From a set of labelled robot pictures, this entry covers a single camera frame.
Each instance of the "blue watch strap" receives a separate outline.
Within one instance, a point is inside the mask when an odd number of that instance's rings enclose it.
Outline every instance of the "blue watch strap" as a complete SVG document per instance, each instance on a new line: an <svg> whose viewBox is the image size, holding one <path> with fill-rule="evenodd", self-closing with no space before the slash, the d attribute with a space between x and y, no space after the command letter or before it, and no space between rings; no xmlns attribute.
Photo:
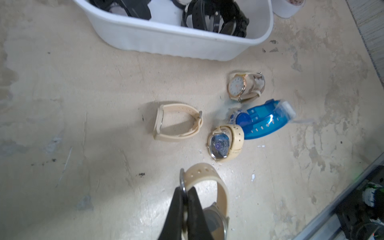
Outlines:
<svg viewBox="0 0 384 240"><path fill-rule="evenodd" d="M236 117L236 124L244 131L244 139L255 139L266 136L282 128L291 119L284 108L278 107L280 100L268 100L264 105L256 106L247 110L249 118L240 113Z"/></svg>

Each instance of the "beige rubber strap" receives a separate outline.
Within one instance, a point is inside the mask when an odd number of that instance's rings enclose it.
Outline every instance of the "beige rubber strap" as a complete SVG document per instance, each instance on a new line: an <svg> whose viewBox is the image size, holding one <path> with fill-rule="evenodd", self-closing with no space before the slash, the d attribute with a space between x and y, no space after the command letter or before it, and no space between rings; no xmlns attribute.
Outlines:
<svg viewBox="0 0 384 240"><path fill-rule="evenodd" d="M257 83L258 80L256 80L256 79L259 79L259 78L261 78L261 80L264 82L264 85L263 85L263 87L261 88L260 91L257 90L257 89L253 89L248 94L240 96L239 97L239 101L241 103L250 103L250 102L254 101L256 98L261 96L262 92L265 89L264 75L262 75L261 73L238 73L238 75L240 75L240 76L242 76L244 78L253 78L254 84Z"/></svg>
<svg viewBox="0 0 384 240"><path fill-rule="evenodd" d="M236 125L236 124L221 125L220 127L218 127L217 130L215 130L215 132L219 131L219 129L223 130L223 128L229 128L231 130L232 138L230 139L232 140L232 142L231 142L231 147L229 148L227 157L222 159L217 159L218 162L228 162L236 158L240 154L244 144L244 131L239 125Z"/></svg>
<svg viewBox="0 0 384 240"><path fill-rule="evenodd" d="M216 206L220 213L227 217L228 215L228 190L223 180L217 174L212 165L208 163L198 163L190 167L184 173L185 189L188 192L197 183L213 180L217 182L217 200Z"/></svg>
<svg viewBox="0 0 384 240"><path fill-rule="evenodd" d="M179 134L179 135L166 135L166 134L160 133L160 128L163 122L164 113L176 112L176 111L188 113L195 118L195 123L192 126L192 128L188 132ZM194 107L191 107L189 105L182 104L182 103L161 105L157 109L156 122L153 128L153 138L155 140L160 140L165 142L180 142L186 138L193 137L194 135L196 135L200 131L200 128L202 125L203 125L203 118L200 116L200 112Z"/></svg>

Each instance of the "dirty concrete floor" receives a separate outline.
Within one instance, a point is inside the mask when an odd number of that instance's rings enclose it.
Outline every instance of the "dirty concrete floor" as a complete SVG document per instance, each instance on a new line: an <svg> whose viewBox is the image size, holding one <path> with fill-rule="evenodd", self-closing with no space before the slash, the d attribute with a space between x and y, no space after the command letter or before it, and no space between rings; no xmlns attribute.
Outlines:
<svg viewBox="0 0 384 240"><path fill-rule="evenodd" d="M156 239L179 169L207 162L229 189L228 239L287 240L384 151L384 90L344 1L275 16L267 41L228 62L114 49L69 0L1 0L0 18L0 239ZM283 98L315 123L214 163L208 133L240 106L233 70L264 73L253 105ZM169 101L203 111L198 135L153 140ZM214 191L199 187L203 207Z"/></svg>

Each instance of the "white plastic bin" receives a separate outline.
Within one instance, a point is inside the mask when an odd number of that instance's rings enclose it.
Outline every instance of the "white plastic bin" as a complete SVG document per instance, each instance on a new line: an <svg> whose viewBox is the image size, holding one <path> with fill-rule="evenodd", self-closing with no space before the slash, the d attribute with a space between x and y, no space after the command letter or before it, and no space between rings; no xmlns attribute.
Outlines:
<svg viewBox="0 0 384 240"><path fill-rule="evenodd" d="M236 1L250 21L246 38L181 27L182 10L171 0L150 2L150 21L112 14L86 0L74 2L106 43L123 50L228 61L265 41L273 27L271 0Z"/></svg>

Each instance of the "wristwatch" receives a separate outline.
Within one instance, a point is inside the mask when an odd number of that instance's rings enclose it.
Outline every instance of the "wristwatch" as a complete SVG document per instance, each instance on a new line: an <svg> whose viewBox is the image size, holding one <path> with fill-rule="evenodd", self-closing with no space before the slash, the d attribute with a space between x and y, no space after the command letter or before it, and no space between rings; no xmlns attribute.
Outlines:
<svg viewBox="0 0 384 240"><path fill-rule="evenodd" d="M232 100L250 103L261 95L264 88L262 73L236 73L228 84L228 93Z"/></svg>
<svg viewBox="0 0 384 240"><path fill-rule="evenodd" d="M203 209L203 213L214 240L226 240L229 224L228 189L223 180L208 163L198 163L190 167L186 172L183 169L180 171L180 188L185 194L194 185L210 180L217 182L217 200L210 207Z"/></svg>
<svg viewBox="0 0 384 240"><path fill-rule="evenodd" d="M215 161L228 162L240 154L243 143L244 132L239 125L222 125L208 137L208 152Z"/></svg>
<svg viewBox="0 0 384 240"><path fill-rule="evenodd" d="M192 128L188 132L179 134L179 135L166 135L166 134L160 133L160 128L163 122L164 113L173 112L173 111L189 113L190 115L192 115L192 117L195 118L195 123L193 124ZM193 137L200 131L200 128L203 125L203 118L201 114L202 112L198 111L196 108L186 104L182 104L182 103L161 105L157 109L156 122L153 128L153 138L155 140L160 140L165 142L180 142L186 138Z"/></svg>
<svg viewBox="0 0 384 240"><path fill-rule="evenodd" d="M287 101L271 99L247 111L235 111L229 122L240 125L247 140L271 134L295 117L296 112Z"/></svg>

